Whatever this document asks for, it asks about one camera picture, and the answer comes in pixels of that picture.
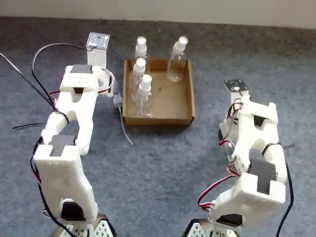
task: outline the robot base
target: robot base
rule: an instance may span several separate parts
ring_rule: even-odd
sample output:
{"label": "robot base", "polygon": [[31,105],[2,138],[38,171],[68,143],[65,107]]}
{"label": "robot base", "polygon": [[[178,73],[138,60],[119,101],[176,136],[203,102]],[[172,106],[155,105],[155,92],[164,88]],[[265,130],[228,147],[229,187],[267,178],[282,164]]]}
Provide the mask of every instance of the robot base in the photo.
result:
{"label": "robot base", "polygon": [[[72,231],[73,225],[67,225],[68,230]],[[93,234],[88,234],[87,230],[77,230],[74,231],[73,234],[76,237],[116,237],[116,232],[109,222],[106,215],[98,214],[95,223],[93,224],[94,232]],[[70,237],[69,234],[58,227],[56,231],[53,233],[52,237]]]}
{"label": "robot base", "polygon": [[193,219],[182,237],[240,237],[240,235],[231,230],[215,229],[207,219]]}

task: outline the clear plastic bottle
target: clear plastic bottle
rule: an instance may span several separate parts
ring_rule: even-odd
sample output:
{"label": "clear plastic bottle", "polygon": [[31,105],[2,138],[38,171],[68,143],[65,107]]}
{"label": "clear plastic bottle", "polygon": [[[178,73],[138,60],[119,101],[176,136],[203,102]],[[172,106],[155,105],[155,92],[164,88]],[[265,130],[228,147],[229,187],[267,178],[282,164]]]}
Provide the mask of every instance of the clear plastic bottle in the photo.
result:
{"label": "clear plastic bottle", "polygon": [[181,36],[172,48],[172,54],[168,62],[167,78],[170,81],[180,81],[184,74],[187,58],[184,50],[188,43],[188,38]]}
{"label": "clear plastic bottle", "polygon": [[149,57],[147,54],[147,40],[143,36],[137,38],[137,44],[135,46],[135,60],[138,58],[144,58],[146,60],[146,73],[148,74],[150,69]]}
{"label": "clear plastic bottle", "polygon": [[138,117],[150,118],[153,116],[151,83],[152,77],[150,75],[143,75],[142,82],[139,85],[138,93],[135,97],[136,115]]}
{"label": "clear plastic bottle", "polygon": [[144,58],[138,58],[129,77],[129,94],[132,101],[135,101],[135,94],[138,93],[138,87],[140,82],[142,81],[145,69],[146,60]]}

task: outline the white wire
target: white wire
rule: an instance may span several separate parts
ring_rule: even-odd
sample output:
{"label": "white wire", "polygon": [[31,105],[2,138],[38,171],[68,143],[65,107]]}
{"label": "white wire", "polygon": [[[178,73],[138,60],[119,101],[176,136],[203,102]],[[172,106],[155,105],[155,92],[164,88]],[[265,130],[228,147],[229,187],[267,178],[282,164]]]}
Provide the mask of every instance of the white wire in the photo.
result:
{"label": "white wire", "polygon": [[128,140],[132,145],[134,145],[134,143],[129,139],[128,135],[126,134],[125,127],[124,127],[124,124],[123,124],[123,116],[122,116],[121,108],[122,108],[122,107],[118,107],[118,111],[119,111],[120,123],[121,123],[121,125],[122,125],[122,129],[123,129],[124,135],[125,135],[125,137],[127,138],[127,140]]}
{"label": "white wire", "polygon": [[105,71],[107,71],[107,72],[110,74],[110,77],[112,78],[111,85],[110,85],[108,88],[106,88],[106,89],[104,89],[104,90],[101,90],[102,93],[103,93],[103,92],[106,92],[106,91],[108,91],[109,89],[111,89],[111,87],[112,87],[113,84],[114,84],[115,77],[114,77],[114,74],[113,74],[109,69],[107,69],[107,68],[102,68],[102,69],[105,70]]}

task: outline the black wire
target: black wire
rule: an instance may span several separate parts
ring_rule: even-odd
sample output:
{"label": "black wire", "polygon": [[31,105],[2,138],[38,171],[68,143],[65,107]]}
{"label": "black wire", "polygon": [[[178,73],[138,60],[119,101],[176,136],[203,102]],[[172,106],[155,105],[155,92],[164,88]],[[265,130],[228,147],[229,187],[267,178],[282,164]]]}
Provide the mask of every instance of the black wire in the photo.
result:
{"label": "black wire", "polygon": [[50,105],[53,107],[53,104],[43,95],[24,75],[23,73],[4,55],[0,52],[0,56],[4,58],[17,72],[18,74]]}
{"label": "black wire", "polygon": [[45,209],[46,209],[46,211],[47,211],[49,217],[53,220],[53,222],[56,223],[56,225],[58,225],[58,226],[60,226],[61,228],[63,228],[71,237],[76,237],[73,233],[71,233],[70,230],[67,229],[66,226],[64,226],[64,225],[61,224],[59,221],[57,221],[57,219],[53,216],[53,214],[52,214],[51,211],[49,210],[49,207],[48,207],[47,202],[46,202],[46,200],[45,200],[44,194],[43,194],[43,192],[42,192],[42,190],[41,190],[41,186],[40,186],[39,184],[38,184],[38,186],[39,186],[40,197],[41,197],[41,199],[42,199],[42,201],[43,201],[44,207],[45,207]]}
{"label": "black wire", "polygon": [[86,48],[84,47],[80,47],[80,46],[77,46],[77,45],[74,45],[74,44],[70,44],[70,43],[52,43],[52,44],[48,44],[48,45],[45,45],[44,47],[40,48],[34,58],[33,58],[33,62],[32,62],[32,75],[34,77],[34,79],[36,80],[36,82],[40,85],[40,87],[43,89],[43,91],[45,92],[45,94],[48,96],[49,100],[50,100],[50,103],[51,103],[51,106],[53,107],[53,111],[54,112],[58,112],[60,113],[61,115],[63,115],[67,121],[67,124],[69,124],[69,119],[67,118],[67,116],[59,111],[55,106],[54,106],[54,103],[53,103],[53,99],[51,97],[51,95],[47,92],[47,90],[45,89],[45,87],[42,85],[42,83],[40,82],[40,80],[38,79],[38,77],[36,76],[35,74],[35,62],[36,62],[36,59],[38,57],[38,55],[45,49],[49,48],[49,47],[53,47],[53,46],[69,46],[69,47],[73,47],[73,48],[78,48],[78,49],[81,49],[81,50],[87,50]]}
{"label": "black wire", "polygon": [[[40,144],[42,141],[43,141],[43,138],[40,137],[40,138],[38,139],[38,141],[36,142],[36,144],[35,144],[35,146],[34,146],[34,148],[33,148],[33,155],[35,154],[36,149],[38,148],[39,144]],[[34,174],[37,174],[38,178],[40,178],[40,174],[39,174],[39,171],[38,171],[38,169],[37,169],[37,167],[36,167],[36,164],[35,164],[35,168],[34,168],[34,167],[33,167],[33,164],[32,164],[32,161],[33,161],[33,156],[32,156],[32,158],[30,159],[31,169],[32,169],[33,173],[34,173]],[[70,230],[67,229],[66,226],[64,226],[62,223],[60,223],[59,221],[57,221],[57,219],[53,216],[53,214],[51,213],[51,211],[50,211],[50,209],[49,209],[49,207],[48,207],[48,205],[47,205],[45,196],[44,196],[44,194],[43,194],[43,192],[42,192],[42,190],[41,190],[41,186],[40,186],[39,184],[38,184],[38,187],[39,187],[40,197],[41,197],[41,199],[42,199],[42,201],[43,201],[44,207],[45,207],[45,209],[46,209],[46,211],[47,211],[49,217],[50,217],[50,218],[53,220],[53,222],[55,222],[58,226],[60,226],[61,228],[63,228],[71,237],[76,237],[73,233],[71,233]]]}
{"label": "black wire", "polygon": [[69,124],[69,119],[68,119],[67,115],[65,115],[63,112],[59,111],[56,107],[53,109],[53,111],[61,114],[62,116],[64,116],[66,121],[67,121],[67,124]]}
{"label": "black wire", "polygon": [[292,178],[291,178],[291,173],[290,173],[290,170],[288,168],[288,165],[287,165],[287,162],[285,161],[285,165],[286,165],[286,171],[287,171],[287,179],[288,179],[288,185],[289,185],[289,188],[290,188],[290,198],[291,198],[291,201],[290,201],[290,205],[287,207],[287,210],[285,212],[285,214],[283,215],[282,217],[282,220],[278,226],[278,229],[277,229],[277,233],[276,233],[276,237],[279,236],[280,234],[280,231],[281,231],[281,228],[283,226],[283,223],[288,215],[288,213],[290,212],[292,206],[293,206],[293,203],[294,203],[294,191],[293,191],[293,184],[292,184]]}
{"label": "black wire", "polygon": [[22,127],[27,127],[27,126],[42,125],[42,124],[46,124],[46,122],[28,123],[28,124],[24,124],[24,125],[20,125],[20,126],[15,126],[15,127],[13,127],[12,129],[22,128]]}
{"label": "black wire", "polygon": [[52,44],[48,44],[42,48],[40,48],[34,58],[33,58],[33,62],[32,62],[32,75],[34,77],[34,79],[37,81],[37,83],[40,85],[40,87],[43,89],[43,91],[45,92],[45,94],[48,96],[51,104],[53,104],[53,99],[51,98],[50,94],[47,92],[47,90],[45,89],[45,87],[42,85],[42,83],[40,82],[40,80],[37,78],[36,74],[35,74],[35,62],[36,62],[36,59],[38,57],[38,55],[44,50],[44,49],[47,49],[49,47],[53,47],[53,46],[69,46],[69,47],[74,47],[74,48],[78,48],[78,49],[81,49],[81,50],[86,50],[86,48],[83,48],[83,47],[80,47],[80,46],[77,46],[77,45],[74,45],[74,44],[70,44],[70,43],[52,43]]}

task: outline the white wall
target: white wall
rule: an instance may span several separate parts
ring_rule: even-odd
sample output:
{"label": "white wall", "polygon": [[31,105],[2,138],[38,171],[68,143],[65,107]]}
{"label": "white wall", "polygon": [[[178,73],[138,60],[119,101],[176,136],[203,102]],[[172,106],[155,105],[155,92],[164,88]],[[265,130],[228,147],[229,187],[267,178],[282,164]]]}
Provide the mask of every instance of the white wall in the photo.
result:
{"label": "white wall", "polygon": [[316,29],[316,0],[0,0],[0,15]]}

